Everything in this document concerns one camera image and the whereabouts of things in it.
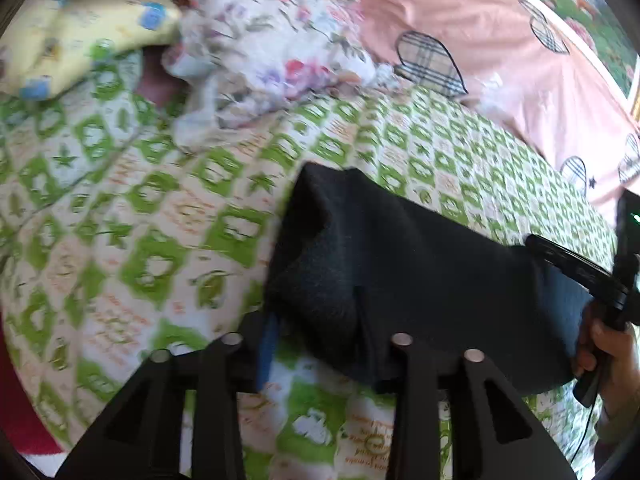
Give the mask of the right forearm sleeve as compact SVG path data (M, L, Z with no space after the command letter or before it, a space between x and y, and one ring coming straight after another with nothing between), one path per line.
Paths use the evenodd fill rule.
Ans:
M614 415L609 415L603 410L596 425L596 431L600 444L617 444L625 439L639 419L639 400L631 399L623 408Z

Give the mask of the person's right hand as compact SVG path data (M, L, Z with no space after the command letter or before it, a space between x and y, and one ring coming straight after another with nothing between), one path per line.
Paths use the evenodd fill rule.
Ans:
M606 414L613 418L639 391L637 338L631 324L614 330L602 322L599 314L595 302L582 311L574 369L580 376L601 367L599 393Z

